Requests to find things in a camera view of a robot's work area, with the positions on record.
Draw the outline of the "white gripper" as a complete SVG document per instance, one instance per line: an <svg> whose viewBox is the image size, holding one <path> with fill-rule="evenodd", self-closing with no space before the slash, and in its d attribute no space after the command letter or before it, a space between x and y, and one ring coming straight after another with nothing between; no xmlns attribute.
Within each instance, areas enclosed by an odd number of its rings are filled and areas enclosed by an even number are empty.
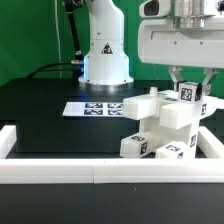
<svg viewBox="0 0 224 224"><path fill-rule="evenodd" d="M181 66L208 67L202 95L224 68L224 0L146 0L139 6L138 56L164 64L178 91Z"/></svg>

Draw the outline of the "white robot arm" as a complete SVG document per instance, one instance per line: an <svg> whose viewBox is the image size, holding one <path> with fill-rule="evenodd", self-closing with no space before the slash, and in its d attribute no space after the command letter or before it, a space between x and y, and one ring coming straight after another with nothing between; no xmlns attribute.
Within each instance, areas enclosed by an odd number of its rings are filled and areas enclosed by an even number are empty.
<svg viewBox="0 0 224 224"><path fill-rule="evenodd" d="M63 0L69 18L75 60L82 64L82 85L95 89L129 85L129 59L124 53L124 14L113 0ZM90 50L84 55L73 12L86 6L90 21ZM138 57L143 63L163 64L178 87L184 66L202 67L204 94L224 69L224 0L145 0L138 29Z"/></svg>

